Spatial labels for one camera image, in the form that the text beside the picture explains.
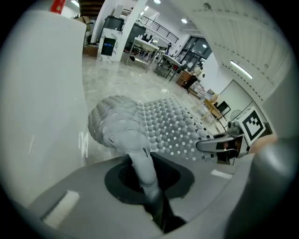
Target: white ceiling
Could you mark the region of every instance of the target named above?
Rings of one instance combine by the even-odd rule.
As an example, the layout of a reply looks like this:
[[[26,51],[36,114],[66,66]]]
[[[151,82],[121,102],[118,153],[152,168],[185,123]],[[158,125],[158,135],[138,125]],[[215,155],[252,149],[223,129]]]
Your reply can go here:
[[[261,5],[251,0],[172,0],[172,3],[183,9],[201,31],[218,64],[232,70],[234,79],[261,101],[284,79],[293,62],[292,49]],[[240,73],[230,60],[253,78]]]
[[[127,2],[132,1],[137,2],[137,0],[123,0],[124,5],[126,5]],[[146,5],[149,6],[151,10],[159,12],[161,15],[163,15],[164,18],[167,18],[170,22],[173,22],[173,24],[178,29],[197,29],[197,27],[191,21],[188,21],[187,24],[182,23],[182,19],[188,19],[188,17],[182,10],[180,10],[180,8],[176,7],[172,3],[172,0],[160,1],[160,4],[156,4],[154,0],[148,0]]]
[[[124,9],[127,9],[127,10],[131,10],[131,7],[134,7],[135,4],[136,4],[136,0],[123,0],[123,6],[124,6]],[[157,11],[152,9],[152,8],[148,8],[146,11],[144,11],[144,16],[150,18],[152,17],[154,14],[156,14]]]

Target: table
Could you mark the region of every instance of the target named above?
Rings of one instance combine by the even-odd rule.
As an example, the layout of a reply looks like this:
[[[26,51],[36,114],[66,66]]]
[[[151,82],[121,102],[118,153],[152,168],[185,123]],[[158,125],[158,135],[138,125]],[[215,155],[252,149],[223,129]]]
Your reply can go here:
[[[212,113],[213,115],[215,115],[218,120],[222,117],[222,114],[220,113],[220,111],[217,110],[217,108],[214,106],[214,104],[211,103],[208,99],[204,99],[199,105],[195,106],[194,109],[203,103],[206,104],[209,111],[202,117],[202,119],[206,118],[209,113]]]
[[[158,53],[159,47],[154,46],[154,45],[152,45],[152,44],[150,44],[150,43],[148,43],[144,40],[141,40],[138,37],[135,37],[134,41],[133,41],[133,44],[132,44],[132,47],[131,47],[131,50],[130,50],[129,55],[127,57],[126,65],[128,64],[128,60],[129,60],[130,56],[133,55],[132,50],[133,50],[134,47],[139,48],[139,49],[141,49],[143,51],[146,51],[146,52],[150,52],[150,53],[153,52],[153,51],[156,51],[150,62],[148,62],[148,61],[146,62],[146,61],[143,61],[141,59],[135,58],[136,61],[147,65],[147,68],[146,68],[145,72],[148,72],[148,69],[149,69],[150,65],[153,63],[153,61],[154,61],[154,59],[155,59],[155,57]]]
[[[175,74],[177,73],[177,71],[179,70],[179,68],[182,66],[182,64],[180,64],[178,61],[176,61],[175,59],[173,59],[171,56],[166,55],[166,54],[162,54],[162,55],[161,55],[161,58],[160,58],[160,60],[159,60],[159,62],[158,62],[158,64],[157,64],[157,67],[156,67],[156,69],[154,70],[154,72],[157,72],[159,67],[161,67],[161,69],[165,68],[165,64],[166,64],[167,61],[169,61],[170,64],[172,64],[172,65],[176,65],[176,66],[178,66],[178,68],[174,71],[173,75],[171,76],[171,78],[170,78],[170,80],[169,80],[169,81],[171,81],[172,78],[173,78],[173,77],[175,76]],[[169,75],[170,72],[171,72],[171,67],[169,68],[169,71],[168,71],[167,75],[165,76],[165,78],[167,78],[168,76],[170,76],[170,75]]]
[[[179,86],[183,86],[188,80],[191,78],[192,74],[188,72],[187,70],[184,70],[181,72],[181,74],[178,77],[177,84]]]

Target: wooden table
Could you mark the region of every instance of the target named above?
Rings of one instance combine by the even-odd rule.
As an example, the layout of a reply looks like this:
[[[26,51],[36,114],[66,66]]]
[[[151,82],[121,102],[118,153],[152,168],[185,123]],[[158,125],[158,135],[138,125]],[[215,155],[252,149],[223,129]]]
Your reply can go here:
[[[214,104],[211,103],[208,99],[203,100],[199,105],[195,106],[194,109],[203,103],[206,104],[209,111],[202,117],[202,119],[206,118],[209,115],[209,113],[212,113],[213,115],[215,115],[217,119],[220,119],[222,117],[222,114],[220,113],[220,111],[217,110],[217,108],[214,106]]]
[[[190,72],[186,70],[182,71],[182,73],[178,77],[177,84],[182,87],[185,84],[185,82],[188,82],[191,76],[192,74]]]

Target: metal railing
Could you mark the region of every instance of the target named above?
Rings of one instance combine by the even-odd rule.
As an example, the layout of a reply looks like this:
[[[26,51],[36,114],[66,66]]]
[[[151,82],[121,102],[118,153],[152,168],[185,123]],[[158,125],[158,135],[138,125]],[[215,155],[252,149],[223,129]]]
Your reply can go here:
[[[130,13],[131,13],[130,10],[123,9],[121,14],[124,16],[129,16]],[[153,30],[157,31],[161,35],[168,38],[173,43],[176,43],[178,41],[178,37],[176,35],[174,35],[172,32],[167,30],[165,27],[161,26],[159,23],[156,23],[155,21],[153,21],[145,16],[138,15],[136,22],[152,28]]]

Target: glass window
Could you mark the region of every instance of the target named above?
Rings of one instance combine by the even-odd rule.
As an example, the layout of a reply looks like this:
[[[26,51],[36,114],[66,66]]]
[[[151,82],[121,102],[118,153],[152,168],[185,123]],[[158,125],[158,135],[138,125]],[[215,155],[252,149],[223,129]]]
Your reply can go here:
[[[211,48],[208,48],[208,49],[206,50],[206,52],[204,53],[203,57],[204,57],[204,58],[208,58],[209,55],[211,55],[211,53],[212,53]]]
[[[184,48],[190,49],[190,47],[192,47],[193,43],[197,40],[197,37],[193,37],[191,36],[188,40],[188,42],[186,43],[186,45],[184,46]]]
[[[193,70],[195,64],[197,63],[198,58],[199,58],[198,56],[193,55],[193,56],[189,59],[189,62],[188,62],[188,64],[187,64],[187,66],[186,66],[186,70],[187,70],[187,71],[191,71],[191,70]]]
[[[199,38],[198,41],[192,48],[192,51],[203,54],[205,50],[209,47],[206,40]]]
[[[184,56],[186,55],[186,53],[187,53],[186,51],[181,51],[181,53],[178,55],[176,60],[178,62],[181,62],[183,60]]]

